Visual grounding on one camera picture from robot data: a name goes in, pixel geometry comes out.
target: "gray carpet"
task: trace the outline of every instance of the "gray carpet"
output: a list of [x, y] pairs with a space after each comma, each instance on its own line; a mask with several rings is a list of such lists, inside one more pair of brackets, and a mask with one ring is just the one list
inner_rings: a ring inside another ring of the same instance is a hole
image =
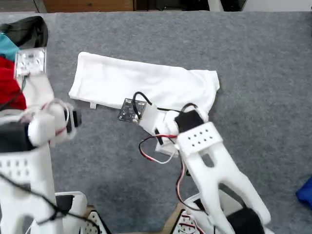
[[[0, 22], [20, 19], [25, 15]], [[312, 171], [311, 13], [85, 13], [44, 15], [56, 97], [81, 108], [77, 137], [52, 149], [57, 191], [82, 191], [115, 232], [156, 231], [177, 203], [179, 163], [140, 156], [147, 136], [118, 110], [70, 100], [77, 56], [217, 70], [211, 120], [268, 206], [277, 234], [310, 234], [312, 212], [295, 191]], [[154, 144], [147, 146], [153, 152]], [[196, 193], [190, 178], [182, 195]]]

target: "red cloth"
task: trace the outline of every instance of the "red cloth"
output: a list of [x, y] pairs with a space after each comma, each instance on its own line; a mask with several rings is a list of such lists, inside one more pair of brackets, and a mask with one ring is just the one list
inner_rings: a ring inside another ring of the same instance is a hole
[[[19, 92], [19, 84], [14, 79], [14, 63], [0, 57], [0, 106], [14, 98]], [[26, 100], [23, 93], [12, 101], [8, 107], [25, 110]]]

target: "teal cloth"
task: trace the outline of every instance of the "teal cloth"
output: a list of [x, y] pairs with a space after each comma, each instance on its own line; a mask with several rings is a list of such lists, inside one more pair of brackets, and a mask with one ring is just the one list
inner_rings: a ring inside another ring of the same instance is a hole
[[15, 54], [20, 49], [3, 33], [0, 33], [0, 56], [12, 62], [15, 61]]

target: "white robotic arm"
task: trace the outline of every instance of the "white robotic arm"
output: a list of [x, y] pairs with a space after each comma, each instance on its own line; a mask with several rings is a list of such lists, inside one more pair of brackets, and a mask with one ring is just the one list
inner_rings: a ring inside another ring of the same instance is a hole
[[[178, 149], [183, 163], [191, 174], [199, 194], [185, 201], [187, 212], [205, 234], [243, 233], [240, 230], [246, 231], [245, 233], [272, 234], [265, 227], [270, 222], [271, 216], [259, 194], [236, 166], [223, 145], [222, 137], [213, 123], [209, 122], [208, 114], [196, 105], [193, 106], [188, 112], [183, 110], [181, 113], [176, 111], [164, 113], [158, 111], [157, 106], [150, 105], [141, 111], [141, 118], [138, 120], [139, 125], [152, 135], [177, 136], [175, 145], [166, 137], [161, 139], [158, 137], [156, 151], [171, 155]], [[204, 163], [202, 157], [207, 155], [213, 161], [213, 167], [208, 167]], [[219, 190], [220, 183], [240, 196], [248, 209], [244, 209], [227, 193]], [[190, 209], [190, 207], [198, 209], [194, 203], [195, 198], [200, 198], [205, 212]], [[241, 224], [237, 224], [238, 216], [245, 219]]]

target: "black cloth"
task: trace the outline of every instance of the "black cloth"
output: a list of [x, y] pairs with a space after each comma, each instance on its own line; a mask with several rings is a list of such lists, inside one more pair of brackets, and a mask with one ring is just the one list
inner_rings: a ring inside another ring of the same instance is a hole
[[48, 42], [48, 28], [41, 16], [1, 24], [0, 32], [5, 33], [20, 49], [45, 47]]

